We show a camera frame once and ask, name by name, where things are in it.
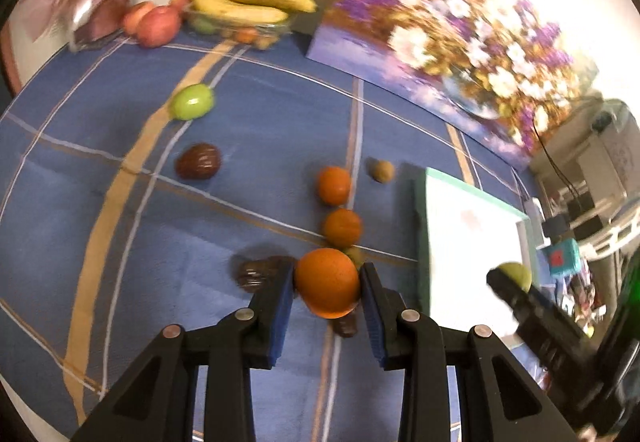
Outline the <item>orange tangerine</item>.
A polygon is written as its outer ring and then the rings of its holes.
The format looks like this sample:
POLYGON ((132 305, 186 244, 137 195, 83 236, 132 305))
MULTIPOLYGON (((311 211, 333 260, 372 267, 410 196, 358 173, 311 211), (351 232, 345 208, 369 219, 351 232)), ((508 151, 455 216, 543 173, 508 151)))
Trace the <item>orange tangerine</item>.
POLYGON ((321 232, 328 243, 338 249, 353 246, 362 234, 362 220, 355 211, 335 209, 324 219, 321 232))
POLYGON ((326 319, 346 316, 360 297, 358 269, 346 254, 333 248, 303 255, 294 269, 294 284, 309 311, 326 319))
POLYGON ((351 188, 352 179, 343 168, 328 165, 318 175, 317 194, 328 206, 343 206, 349 199, 351 188))

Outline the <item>large green apple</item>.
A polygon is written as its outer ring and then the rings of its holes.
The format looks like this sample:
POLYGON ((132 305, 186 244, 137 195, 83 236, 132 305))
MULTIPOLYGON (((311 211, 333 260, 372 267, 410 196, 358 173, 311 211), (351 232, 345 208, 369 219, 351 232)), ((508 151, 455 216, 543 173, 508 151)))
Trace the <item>large green apple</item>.
POLYGON ((533 283, 533 274, 527 266, 518 262, 506 262, 500 264, 498 269, 509 276, 524 292, 529 292, 533 283))

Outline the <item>dark wrinkled date wide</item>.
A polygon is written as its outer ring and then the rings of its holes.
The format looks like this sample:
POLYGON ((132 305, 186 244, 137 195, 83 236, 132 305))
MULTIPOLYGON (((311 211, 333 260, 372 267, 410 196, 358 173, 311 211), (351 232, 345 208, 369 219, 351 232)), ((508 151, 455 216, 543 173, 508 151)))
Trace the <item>dark wrinkled date wide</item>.
POLYGON ((288 255, 246 260, 235 272, 235 283, 244 291, 255 293, 278 274, 281 265, 295 263, 296 259, 288 255))

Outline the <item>olive green small fruit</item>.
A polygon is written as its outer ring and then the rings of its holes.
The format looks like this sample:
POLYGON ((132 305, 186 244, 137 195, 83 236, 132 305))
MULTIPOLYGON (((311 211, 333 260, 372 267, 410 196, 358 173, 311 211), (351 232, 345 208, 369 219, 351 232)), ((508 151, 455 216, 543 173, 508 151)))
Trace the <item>olive green small fruit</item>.
POLYGON ((363 266, 364 255, 358 247, 351 246, 344 249, 343 252, 347 255, 349 260, 352 261, 352 264, 356 267, 356 269, 360 269, 360 267, 363 266))

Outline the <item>teal white shallow tray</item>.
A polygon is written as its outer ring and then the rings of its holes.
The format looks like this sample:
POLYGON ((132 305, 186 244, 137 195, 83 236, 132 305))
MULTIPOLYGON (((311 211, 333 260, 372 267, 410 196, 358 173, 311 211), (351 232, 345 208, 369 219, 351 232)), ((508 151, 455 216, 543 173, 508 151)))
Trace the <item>teal white shallow tray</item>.
POLYGON ((532 225, 522 211, 457 177, 427 168, 414 182, 419 216, 418 295, 439 326, 488 326, 508 347, 522 344, 509 306, 486 283, 491 269, 523 264, 539 280, 532 225))

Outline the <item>teal toy box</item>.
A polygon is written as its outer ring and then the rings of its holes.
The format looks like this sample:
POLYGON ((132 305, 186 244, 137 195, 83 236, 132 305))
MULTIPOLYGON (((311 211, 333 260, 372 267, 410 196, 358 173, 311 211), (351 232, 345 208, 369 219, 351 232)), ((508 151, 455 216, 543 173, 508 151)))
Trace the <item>teal toy box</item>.
POLYGON ((582 270, 582 257, 578 243, 574 238, 567 238, 544 247, 549 272, 552 278, 560 279, 574 276, 582 270))

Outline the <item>black power adapter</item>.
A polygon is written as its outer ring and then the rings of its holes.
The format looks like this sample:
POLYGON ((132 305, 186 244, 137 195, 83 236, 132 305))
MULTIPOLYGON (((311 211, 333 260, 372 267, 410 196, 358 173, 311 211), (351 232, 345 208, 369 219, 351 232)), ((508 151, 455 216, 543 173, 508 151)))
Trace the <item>black power adapter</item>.
POLYGON ((548 217, 542 224, 542 232, 544 237, 550 239, 563 236, 570 231, 570 220, 565 214, 558 214, 554 217, 548 217))

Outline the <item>brown kiwi near tray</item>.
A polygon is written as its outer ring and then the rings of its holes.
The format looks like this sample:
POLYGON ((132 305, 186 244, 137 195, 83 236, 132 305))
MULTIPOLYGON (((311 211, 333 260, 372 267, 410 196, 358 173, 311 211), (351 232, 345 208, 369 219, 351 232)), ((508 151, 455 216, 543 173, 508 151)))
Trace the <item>brown kiwi near tray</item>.
POLYGON ((390 183, 395 177, 395 167, 388 160, 375 160, 370 168, 372 179, 380 184, 390 183))

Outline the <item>orange tangerine top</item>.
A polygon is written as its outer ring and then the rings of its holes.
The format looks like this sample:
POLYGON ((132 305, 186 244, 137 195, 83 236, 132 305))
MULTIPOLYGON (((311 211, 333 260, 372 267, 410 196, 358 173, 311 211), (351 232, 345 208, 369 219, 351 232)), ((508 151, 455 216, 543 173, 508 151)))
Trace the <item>orange tangerine top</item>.
POLYGON ((317 194, 328 206, 343 206, 349 199, 351 188, 352 179, 343 168, 328 165, 318 175, 317 194))

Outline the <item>white power strip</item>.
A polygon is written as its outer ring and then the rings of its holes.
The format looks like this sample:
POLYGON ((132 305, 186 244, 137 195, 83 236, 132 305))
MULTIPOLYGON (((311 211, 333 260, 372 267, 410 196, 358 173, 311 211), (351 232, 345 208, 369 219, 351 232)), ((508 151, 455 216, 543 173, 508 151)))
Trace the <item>white power strip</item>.
POLYGON ((546 244, 546 237, 544 237, 544 231, 542 230, 544 214, 542 213, 540 202, 535 197, 526 198, 523 208, 529 220, 530 237, 532 237, 533 245, 536 249, 539 249, 546 244))

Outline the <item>dark avocado far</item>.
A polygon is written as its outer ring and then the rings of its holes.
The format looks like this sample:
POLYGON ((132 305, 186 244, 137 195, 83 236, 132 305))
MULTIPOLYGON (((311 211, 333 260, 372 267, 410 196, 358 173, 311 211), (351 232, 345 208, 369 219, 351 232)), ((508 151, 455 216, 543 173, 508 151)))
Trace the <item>dark avocado far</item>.
POLYGON ((221 163, 216 146, 199 143, 183 151, 175 162, 175 171, 185 180, 209 180, 217 174, 221 163))

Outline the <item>blue plaid tablecloth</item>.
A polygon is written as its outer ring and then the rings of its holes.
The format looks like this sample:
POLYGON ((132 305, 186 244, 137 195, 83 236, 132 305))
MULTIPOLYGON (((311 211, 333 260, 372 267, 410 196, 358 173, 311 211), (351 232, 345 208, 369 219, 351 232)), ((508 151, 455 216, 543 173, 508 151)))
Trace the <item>blue plaid tablecloth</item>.
POLYGON ((160 332, 217 323, 248 301, 246 260, 322 243, 319 171, 346 169, 359 249, 406 299, 416 282, 412 184, 434 168, 511 206, 533 177, 451 125, 306 56, 294 34, 265 52, 181 35, 156 50, 119 40, 60 50, 1 118, 1 377, 70 436, 160 332), (215 106, 175 120, 179 90, 215 106), (216 146, 209 180, 175 171, 216 146), (372 179, 375 160, 395 167, 372 179))

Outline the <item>small green apple far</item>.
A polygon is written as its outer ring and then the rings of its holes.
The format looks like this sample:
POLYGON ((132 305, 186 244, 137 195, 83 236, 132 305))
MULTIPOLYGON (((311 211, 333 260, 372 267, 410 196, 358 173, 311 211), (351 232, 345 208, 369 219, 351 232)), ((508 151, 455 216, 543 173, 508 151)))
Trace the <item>small green apple far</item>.
POLYGON ((204 117, 215 106, 214 91, 207 84, 189 85, 171 98, 169 112, 175 120, 190 121, 204 117))

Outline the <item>floral oil painting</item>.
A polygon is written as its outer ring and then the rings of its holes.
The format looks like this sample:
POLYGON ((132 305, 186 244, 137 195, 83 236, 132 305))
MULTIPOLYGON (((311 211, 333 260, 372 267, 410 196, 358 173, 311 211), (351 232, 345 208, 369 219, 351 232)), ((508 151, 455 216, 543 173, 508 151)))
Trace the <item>floral oil painting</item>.
POLYGON ((598 72, 529 0, 331 0, 308 57, 413 102, 517 168, 598 72))

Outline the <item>yellow banana lower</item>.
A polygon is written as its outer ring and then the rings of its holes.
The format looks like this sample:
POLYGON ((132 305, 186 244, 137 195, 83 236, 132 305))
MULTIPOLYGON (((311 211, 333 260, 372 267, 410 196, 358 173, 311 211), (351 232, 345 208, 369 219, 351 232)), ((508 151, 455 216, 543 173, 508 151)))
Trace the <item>yellow banana lower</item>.
POLYGON ((281 9, 247 5, 230 0, 192 0, 198 11, 229 24, 280 24, 288 19, 281 9))

